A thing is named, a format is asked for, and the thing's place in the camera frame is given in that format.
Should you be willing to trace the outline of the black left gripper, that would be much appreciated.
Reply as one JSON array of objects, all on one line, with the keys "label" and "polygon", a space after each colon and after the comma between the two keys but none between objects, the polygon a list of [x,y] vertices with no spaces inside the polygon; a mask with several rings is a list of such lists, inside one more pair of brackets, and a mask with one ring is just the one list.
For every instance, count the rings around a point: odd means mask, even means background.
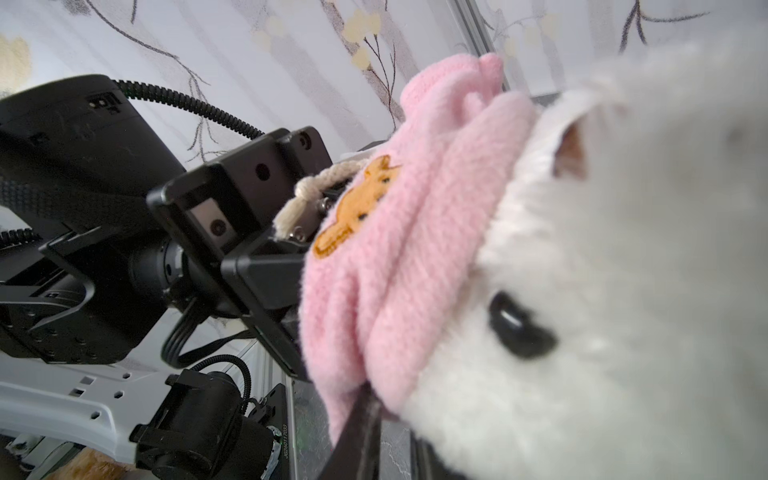
[{"label": "black left gripper", "polygon": [[304,256],[324,213],[311,206],[299,231],[277,237],[273,222],[298,182],[331,166],[313,127],[278,129],[153,189],[147,205],[194,271],[213,314],[237,316],[283,371],[308,378],[283,319],[299,303]]}]

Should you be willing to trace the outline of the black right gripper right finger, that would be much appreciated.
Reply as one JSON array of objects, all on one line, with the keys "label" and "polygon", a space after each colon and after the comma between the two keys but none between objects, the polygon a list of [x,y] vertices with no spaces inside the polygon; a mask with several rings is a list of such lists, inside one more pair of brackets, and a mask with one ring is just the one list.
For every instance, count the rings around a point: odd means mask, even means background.
[{"label": "black right gripper right finger", "polygon": [[432,446],[411,435],[411,478],[413,480],[466,480],[466,477],[447,468]]}]

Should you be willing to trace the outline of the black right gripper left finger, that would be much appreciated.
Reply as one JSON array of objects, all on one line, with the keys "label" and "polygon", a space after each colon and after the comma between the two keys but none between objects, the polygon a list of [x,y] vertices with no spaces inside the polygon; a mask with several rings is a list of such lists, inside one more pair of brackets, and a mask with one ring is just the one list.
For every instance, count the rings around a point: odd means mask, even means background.
[{"label": "black right gripper left finger", "polygon": [[365,384],[319,480],[378,480],[383,405]]}]

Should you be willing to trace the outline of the white plush teddy bear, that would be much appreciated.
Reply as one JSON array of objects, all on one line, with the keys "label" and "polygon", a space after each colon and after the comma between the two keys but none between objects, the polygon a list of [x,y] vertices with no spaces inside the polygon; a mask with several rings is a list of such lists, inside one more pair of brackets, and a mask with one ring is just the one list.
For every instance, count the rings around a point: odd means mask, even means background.
[{"label": "white plush teddy bear", "polygon": [[767,475],[767,25],[539,118],[400,418],[470,479]]}]

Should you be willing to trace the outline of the pink fleece teddy hoodie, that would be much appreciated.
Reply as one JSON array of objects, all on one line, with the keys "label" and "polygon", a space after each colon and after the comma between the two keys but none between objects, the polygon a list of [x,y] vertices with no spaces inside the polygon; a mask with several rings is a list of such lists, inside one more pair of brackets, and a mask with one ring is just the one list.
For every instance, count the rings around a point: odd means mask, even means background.
[{"label": "pink fleece teddy hoodie", "polygon": [[458,54],[403,89],[405,122],[306,255],[301,350],[337,440],[360,389],[399,413],[457,302],[537,118],[495,54]]}]

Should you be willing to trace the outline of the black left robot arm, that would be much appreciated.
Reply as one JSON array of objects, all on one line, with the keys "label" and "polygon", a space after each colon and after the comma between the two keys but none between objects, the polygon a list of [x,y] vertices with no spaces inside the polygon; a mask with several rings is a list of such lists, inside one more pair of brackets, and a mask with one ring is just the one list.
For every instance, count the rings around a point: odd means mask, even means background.
[{"label": "black left robot arm", "polygon": [[190,95],[103,75],[1,102],[1,429],[161,479],[288,479],[304,255],[331,165]]}]

